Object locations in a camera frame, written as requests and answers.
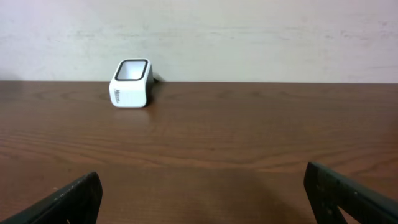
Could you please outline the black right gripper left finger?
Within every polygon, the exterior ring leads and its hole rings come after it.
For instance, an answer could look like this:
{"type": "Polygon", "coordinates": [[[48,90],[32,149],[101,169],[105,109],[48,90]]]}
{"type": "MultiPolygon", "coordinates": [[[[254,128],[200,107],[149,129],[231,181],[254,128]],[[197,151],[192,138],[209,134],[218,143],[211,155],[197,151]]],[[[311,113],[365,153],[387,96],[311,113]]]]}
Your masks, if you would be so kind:
{"type": "Polygon", "coordinates": [[[99,175],[90,172],[1,224],[95,224],[102,196],[99,175]]]}

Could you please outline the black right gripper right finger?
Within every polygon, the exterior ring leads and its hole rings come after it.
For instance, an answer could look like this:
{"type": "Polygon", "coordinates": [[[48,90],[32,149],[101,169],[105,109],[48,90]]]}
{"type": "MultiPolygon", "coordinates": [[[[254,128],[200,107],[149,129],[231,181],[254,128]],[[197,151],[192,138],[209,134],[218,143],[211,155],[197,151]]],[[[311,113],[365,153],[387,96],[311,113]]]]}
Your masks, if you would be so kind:
{"type": "Polygon", "coordinates": [[[317,162],[307,164],[303,184],[318,224],[346,224],[342,210],[359,223],[397,223],[397,202],[317,162]]]}

